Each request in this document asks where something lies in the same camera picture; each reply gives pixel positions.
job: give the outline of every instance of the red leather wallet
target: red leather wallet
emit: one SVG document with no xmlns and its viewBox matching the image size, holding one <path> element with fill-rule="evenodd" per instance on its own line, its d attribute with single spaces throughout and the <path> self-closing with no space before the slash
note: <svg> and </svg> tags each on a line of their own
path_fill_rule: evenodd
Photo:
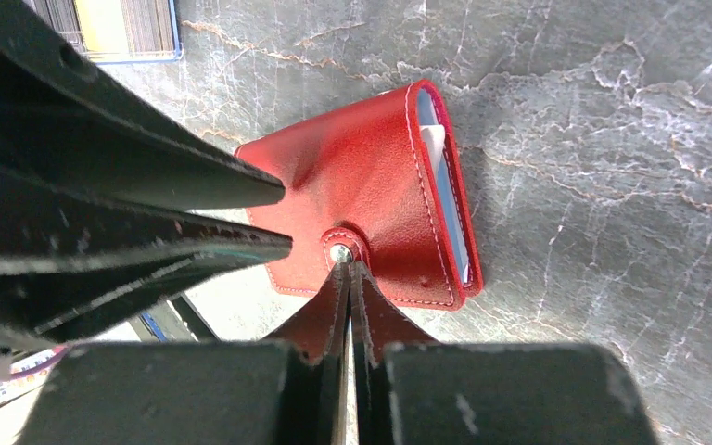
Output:
<svg viewBox="0 0 712 445">
<path fill-rule="evenodd" d="M 423 139 L 426 124 L 439 129 L 442 153 Z M 454 134 L 433 83 L 335 109 L 236 156 L 286 187 L 278 204 L 248 209 L 252 224 L 293 237 L 290 255 L 266 266 L 278 292 L 315 295 L 336 244 L 400 306 L 454 311 L 483 287 Z"/>
</svg>

